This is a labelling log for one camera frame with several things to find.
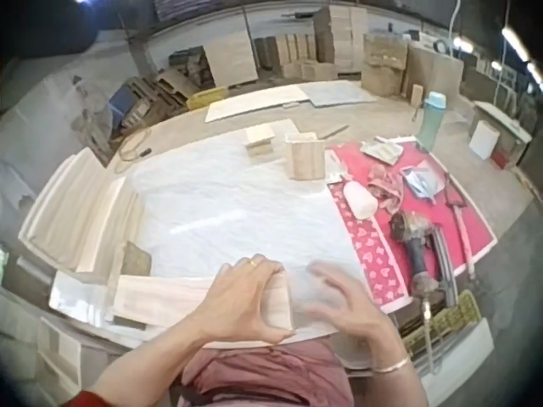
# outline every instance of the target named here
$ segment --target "left hand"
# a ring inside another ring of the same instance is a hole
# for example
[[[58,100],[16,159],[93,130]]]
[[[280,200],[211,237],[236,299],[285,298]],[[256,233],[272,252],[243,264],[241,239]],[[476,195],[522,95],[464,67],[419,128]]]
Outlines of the left hand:
[[[291,331],[268,326],[260,315],[266,284],[283,267],[261,254],[223,265],[204,301],[188,316],[210,341],[280,343]]]

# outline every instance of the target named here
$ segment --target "blue bottle lid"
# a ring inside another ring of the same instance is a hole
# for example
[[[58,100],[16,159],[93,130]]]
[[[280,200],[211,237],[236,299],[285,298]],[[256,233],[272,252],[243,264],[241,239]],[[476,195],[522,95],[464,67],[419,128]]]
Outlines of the blue bottle lid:
[[[430,92],[426,103],[430,106],[433,106],[437,109],[446,109],[447,108],[447,96],[443,93]]]

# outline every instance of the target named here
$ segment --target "teal bottle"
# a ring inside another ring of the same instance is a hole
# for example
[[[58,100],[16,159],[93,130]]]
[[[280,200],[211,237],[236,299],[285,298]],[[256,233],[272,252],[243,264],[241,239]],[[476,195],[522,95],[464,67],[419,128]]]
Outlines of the teal bottle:
[[[424,101],[424,117],[421,129],[416,135],[417,146],[420,150],[429,153],[434,148],[435,138],[438,135],[445,110],[447,97],[442,93],[430,92]]]

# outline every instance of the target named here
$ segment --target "bracelet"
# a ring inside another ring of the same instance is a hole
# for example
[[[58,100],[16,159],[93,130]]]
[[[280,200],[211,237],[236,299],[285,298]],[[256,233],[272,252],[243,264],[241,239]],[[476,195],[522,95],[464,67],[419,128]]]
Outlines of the bracelet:
[[[372,371],[373,373],[377,373],[379,375],[387,375],[389,373],[392,373],[393,371],[398,371],[399,369],[407,365],[409,362],[411,362],[411,357],[407,356],[405,359],[396,363],[395,365],[385,367],[384,369],[373,368]]]

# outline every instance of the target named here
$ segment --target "person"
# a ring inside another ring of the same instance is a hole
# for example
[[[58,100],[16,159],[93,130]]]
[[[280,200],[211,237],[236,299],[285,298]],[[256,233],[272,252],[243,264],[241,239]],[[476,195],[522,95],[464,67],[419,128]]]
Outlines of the person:
[[[359,405],[428,405],[400,335],[373,304],[364,285],[334,265],[315,263],[309,269],[339,290],[346,301],[338,309],[307,304],[304,312],[365,338],[371,349],[374,374],[367,379]],[[277,344],[293,335],[267,326],[260,316],[264,287],[282,270],[281,264],[260,254],[234,266],[224,265],[192,314],[116,360],[90,391],[81,392],[67,405],[154,405],[180,375],[182,407],[354,405],[347,375],[327,338],[266,348],[203,348],[214,341]]]

